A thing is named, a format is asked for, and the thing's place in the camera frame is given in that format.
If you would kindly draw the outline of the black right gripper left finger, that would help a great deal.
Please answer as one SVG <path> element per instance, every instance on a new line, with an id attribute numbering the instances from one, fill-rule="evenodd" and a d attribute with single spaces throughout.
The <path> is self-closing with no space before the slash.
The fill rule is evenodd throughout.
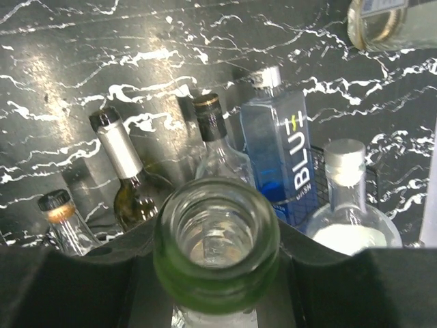
<path id="1" fill-rule="evenodd" d="M 83 257 L 1 247 L 2 327 L 170 327 L 149 221 Z"/>

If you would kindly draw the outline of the clear square bottle white label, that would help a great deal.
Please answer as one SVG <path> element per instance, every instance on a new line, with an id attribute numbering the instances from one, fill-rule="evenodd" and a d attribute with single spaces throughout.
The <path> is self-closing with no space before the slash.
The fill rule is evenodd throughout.
<path id="1" fill-rule="evenodd" d="M 358 171 L 364 173 L 365 155 L 365 145 L 355 139 L 337 139 L 324 147 L 329 203 L 309 216 L 305 228 L 309 238 L 348 256 L 371 247 L 402 247 L 391 219 L 366 203 L 364 176 L 351 187 L 341 187 L 330 178 L 334 168 L 345 169 L 349 161 L 357 161 Z"/>

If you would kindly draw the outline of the clear green-tinted bottle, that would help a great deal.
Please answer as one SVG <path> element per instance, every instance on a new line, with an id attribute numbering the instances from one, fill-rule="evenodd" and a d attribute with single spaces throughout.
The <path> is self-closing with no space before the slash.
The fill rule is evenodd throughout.
<path id="1" fill-rule="evenodd" d="M 256 306 L 279 268 L 279 221 L 237 178 L 200 178 L 174 191 L 154 227 L 157 277 L 173 327 L 256 327 Z"/>

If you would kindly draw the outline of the clear bottle gold neck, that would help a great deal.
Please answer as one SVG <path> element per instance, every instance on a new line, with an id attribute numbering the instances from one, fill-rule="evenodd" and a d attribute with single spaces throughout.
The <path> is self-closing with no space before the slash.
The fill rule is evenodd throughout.
<path id="1" fill-rule="evenodd" d="M 38 200 L 60 249 L 69 256 L 84 256 L 102 243 L 91 232 L 65 189 L 51 191 Z"/>

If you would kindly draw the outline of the clear bottle black cork cap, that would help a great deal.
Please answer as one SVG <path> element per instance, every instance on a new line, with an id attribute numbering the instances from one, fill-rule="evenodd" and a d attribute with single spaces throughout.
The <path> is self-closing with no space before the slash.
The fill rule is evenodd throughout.
<path id="1" fill-rule="evenodd" d="M 352 1 L 348 37 L 358 49 L 399 51 L 436 48 L 435 1 Z"/>

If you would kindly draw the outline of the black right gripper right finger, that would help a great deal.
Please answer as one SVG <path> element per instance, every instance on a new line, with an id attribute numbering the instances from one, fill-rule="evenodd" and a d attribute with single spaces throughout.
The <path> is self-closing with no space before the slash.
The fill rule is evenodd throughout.
<path id="1" fill-rule="evenodd" d="M 281 222 L 280 266 L 260 327 L 435 327 L 436 250 L 345 256 Z"/>

